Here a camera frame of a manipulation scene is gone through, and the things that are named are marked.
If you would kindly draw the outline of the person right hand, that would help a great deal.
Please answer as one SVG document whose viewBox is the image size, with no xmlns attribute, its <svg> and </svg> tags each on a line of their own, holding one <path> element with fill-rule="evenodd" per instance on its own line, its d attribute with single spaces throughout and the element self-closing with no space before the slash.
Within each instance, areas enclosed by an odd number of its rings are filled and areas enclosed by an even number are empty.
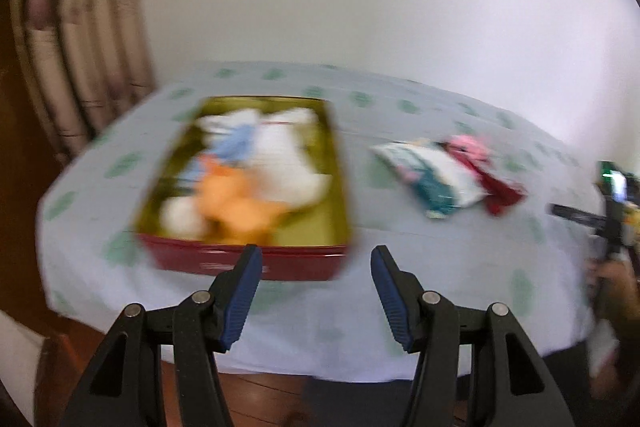
<svg viewBox="0 0 640 427">
<path fill-rule="evenodd" d="M 614 355 L 591 384 L 593 396 L 606 399 L 627 391 L 639 370 L 639 283 L 628 261 L 590 260 L 587 273 L 590 283 L 605 283 L 602 317 L 618 340 Z"/>
</svg>

